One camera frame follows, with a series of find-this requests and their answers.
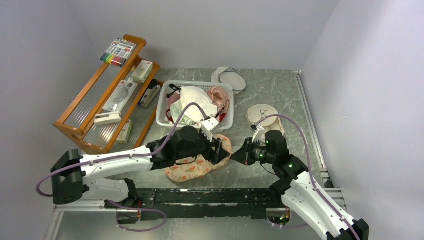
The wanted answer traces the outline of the floral peach mesh laundry bag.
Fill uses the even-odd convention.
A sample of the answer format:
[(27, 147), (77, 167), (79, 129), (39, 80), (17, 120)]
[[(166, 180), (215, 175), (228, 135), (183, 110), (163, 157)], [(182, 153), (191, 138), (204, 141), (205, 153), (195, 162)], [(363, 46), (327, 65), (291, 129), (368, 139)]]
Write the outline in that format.
[(222, 147), (229, 153), (229, 156), (218, 164), (212, 164), (200, 154), (197, 157), (187, 157), (178, 160), (176, 164), (164, 169), (167, 178), (175, 183), (183, 183), (196, 178), (203, 177), (208, 173), (226, 166), (232, 155), (232, 143), (224, 135), (216, 134), (215, 138), (222, 140)]

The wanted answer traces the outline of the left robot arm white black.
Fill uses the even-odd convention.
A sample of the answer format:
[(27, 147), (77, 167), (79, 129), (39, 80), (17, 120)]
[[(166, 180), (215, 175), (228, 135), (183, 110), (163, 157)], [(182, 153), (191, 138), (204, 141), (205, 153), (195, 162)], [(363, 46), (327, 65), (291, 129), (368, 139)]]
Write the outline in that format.
[(229, 158), (230, 152), (222, 139), (209, 139), (192, 126), (121, 152), (88, 155), (80, 154), (78, 149), (68, 150), (50, 170), (53, 203), (67, 205), (81, 199), (102, 199), (132, 208), (139, 200), (135, 183), (130, 179), (110, 180), (111, 176), (161, 170), (198, 156), (217, 165)]

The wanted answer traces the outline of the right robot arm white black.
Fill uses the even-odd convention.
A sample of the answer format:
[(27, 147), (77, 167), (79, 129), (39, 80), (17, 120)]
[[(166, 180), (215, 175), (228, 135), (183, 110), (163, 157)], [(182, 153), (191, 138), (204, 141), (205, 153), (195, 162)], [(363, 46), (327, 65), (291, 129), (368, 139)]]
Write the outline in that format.
[(279, 180), (270, 186), (270, 202), (297, 213), (322, 240), (367, 240), (370, 227), (339, 206), (310, 175), (308, 167), (288, 149), (278, 130), (265, 134), (265, 144), (253, 137), (231, 159), (245, 166), (270, 164)]

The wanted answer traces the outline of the pink satin bra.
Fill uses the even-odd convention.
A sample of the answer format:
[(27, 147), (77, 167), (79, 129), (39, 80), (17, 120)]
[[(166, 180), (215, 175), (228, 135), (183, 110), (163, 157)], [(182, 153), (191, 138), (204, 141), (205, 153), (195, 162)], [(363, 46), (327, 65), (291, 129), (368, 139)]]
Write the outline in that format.
[(219, 115), (228, 113), (231, 94), (231, 90), (225, 90), (222, 86), (215, 86), (207, 91), (207, 95), (212, 100), (212, 103), (217, 106), (217, 113)]

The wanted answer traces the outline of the white cream bra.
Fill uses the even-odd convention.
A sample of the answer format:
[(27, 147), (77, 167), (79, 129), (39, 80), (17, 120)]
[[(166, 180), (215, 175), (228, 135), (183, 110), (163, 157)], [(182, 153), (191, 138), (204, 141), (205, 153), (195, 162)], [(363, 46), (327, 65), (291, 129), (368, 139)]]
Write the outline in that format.
[[(190, 103), (196, 103), (208, 117), (215, 117), (218, 113), (218, 107), (213, 104), (208, 94), (196, 86), (184, 86), (181, 88), (180, 103), (183, 109)], [(184, 112), (184, 116), (196, 124), (200, 124), (205, 119), (204, 115), (195, 105), (191, 105)]]

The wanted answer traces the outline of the white bag blue trim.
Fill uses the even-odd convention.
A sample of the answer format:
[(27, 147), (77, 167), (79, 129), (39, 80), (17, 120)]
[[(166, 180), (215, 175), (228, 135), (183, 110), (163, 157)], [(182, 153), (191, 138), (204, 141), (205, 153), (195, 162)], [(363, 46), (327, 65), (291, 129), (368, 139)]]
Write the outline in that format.
[(244, 92), (247, 87), (245, 79), (233, 67), (218, 67), (211, 75), (211, 82), (230, 85), (235, 95)]

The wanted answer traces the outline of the light green garment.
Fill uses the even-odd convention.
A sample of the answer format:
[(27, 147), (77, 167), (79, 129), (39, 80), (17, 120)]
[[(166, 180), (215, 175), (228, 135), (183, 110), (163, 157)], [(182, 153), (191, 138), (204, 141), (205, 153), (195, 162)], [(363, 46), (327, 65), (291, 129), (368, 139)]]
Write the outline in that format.
[[(170, 106), (171, 117), (174, 121), (177, 120), (180, 117), (180, 115), (182, 114), (182, 111), (183, 111), (183, 107), (182, 107), (180, 100), (174, 102)], [(187, 117), (183, 114), (178, 124), (179, 125), (194, 126), (195, 122), (192, 119), (190, 119), (189, 117)]]

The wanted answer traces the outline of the black stapler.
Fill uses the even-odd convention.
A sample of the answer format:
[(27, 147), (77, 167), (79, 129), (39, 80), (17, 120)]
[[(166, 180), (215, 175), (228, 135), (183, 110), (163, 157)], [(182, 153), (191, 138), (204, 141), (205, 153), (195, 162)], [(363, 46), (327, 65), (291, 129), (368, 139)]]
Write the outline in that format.
[(160, 92), (161, 85), (156, 79), (152, 79), (149, 86), (147, 87), (144, 95), (138, 101), (138, 105), (147, 108), (153, 101), (155, 96)]

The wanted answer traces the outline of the small white packet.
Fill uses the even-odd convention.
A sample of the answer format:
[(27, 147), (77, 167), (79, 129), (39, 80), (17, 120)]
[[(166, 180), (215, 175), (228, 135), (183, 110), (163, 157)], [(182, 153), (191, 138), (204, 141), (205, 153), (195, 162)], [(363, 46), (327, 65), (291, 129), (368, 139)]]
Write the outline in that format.
[(130, 138), (130, 134), (132, 131), (133, 121), (131, 119), (128, 119), (122, 130), (120, 131), (118, 137), (116, 138), (116, 142), (120, 144), (127, 144), (128, 140)]

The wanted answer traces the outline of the wooden tiered shelf rack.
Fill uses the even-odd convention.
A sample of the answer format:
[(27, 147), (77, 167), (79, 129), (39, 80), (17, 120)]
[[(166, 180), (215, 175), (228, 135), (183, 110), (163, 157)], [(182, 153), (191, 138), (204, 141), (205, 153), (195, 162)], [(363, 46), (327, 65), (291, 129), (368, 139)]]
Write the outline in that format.
[(137, 109), (141, 108), (138, 103), (148, 91), (149, 84), (152, 83), (155, 74), (160, 69), (159, 64), (153, 64), (152, 72), (145, 80), (145, 83), (135, 88), (134, 93), (125, 104), (121, 112), (121, 121), (95, 125), (96, 115), (104, 112), (103, 107), (113, 94), (113, 91), (124, 79), (131, 77), (132, 71), (143, 60), (139, 53), (147, 44), (145, 39), (126, 34), (122, 40), (125, 43), (134, 45), (133, 52), (128, 56), (125, 64), (123, 66), (112, 64), (111, 61), (117, 60), (117, 57), (109, 56), (66, 111), (53, 124), (88, 154), (105, 154), (112, 150), (126, 121), (130, 119)]

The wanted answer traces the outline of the white green small box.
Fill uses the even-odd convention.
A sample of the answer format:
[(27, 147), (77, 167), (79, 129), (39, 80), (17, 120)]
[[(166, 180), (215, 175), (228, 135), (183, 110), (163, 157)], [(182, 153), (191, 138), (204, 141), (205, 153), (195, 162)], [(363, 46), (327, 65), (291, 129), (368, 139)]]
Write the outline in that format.
[(131, 78), (134, 83), (144, 84), (154, 68), (154, 63), (142, 60), (133, 71)]

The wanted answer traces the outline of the clear plastic packet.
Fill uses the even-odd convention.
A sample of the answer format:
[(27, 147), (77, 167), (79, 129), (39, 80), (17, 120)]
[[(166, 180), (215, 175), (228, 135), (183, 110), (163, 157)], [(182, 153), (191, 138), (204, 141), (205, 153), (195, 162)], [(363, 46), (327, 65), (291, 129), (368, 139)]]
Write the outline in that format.
[(121, 113), (138, 85), (131, 77), (128, 80), (121, 80), (102, 109)]

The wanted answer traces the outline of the white clip tool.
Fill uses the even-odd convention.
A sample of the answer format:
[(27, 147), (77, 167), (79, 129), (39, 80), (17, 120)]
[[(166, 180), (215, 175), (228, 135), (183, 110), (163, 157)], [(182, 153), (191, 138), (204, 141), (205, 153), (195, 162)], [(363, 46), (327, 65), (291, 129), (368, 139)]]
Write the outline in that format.
[(94, 124), (96, 126), (108, 125), (118, 123), (122, 120), (121, 113), (119, 111), (106, 112), (96, 114), (94, 118)]

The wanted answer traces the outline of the coloured marker pen pack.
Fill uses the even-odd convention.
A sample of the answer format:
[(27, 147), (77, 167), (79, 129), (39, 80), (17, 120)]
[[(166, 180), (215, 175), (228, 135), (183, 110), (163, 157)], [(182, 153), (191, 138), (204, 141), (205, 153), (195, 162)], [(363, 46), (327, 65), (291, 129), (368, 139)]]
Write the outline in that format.
[(123, 67), (137, 46), (134, 42), (117, 38), (99, 59), (106, 64)]

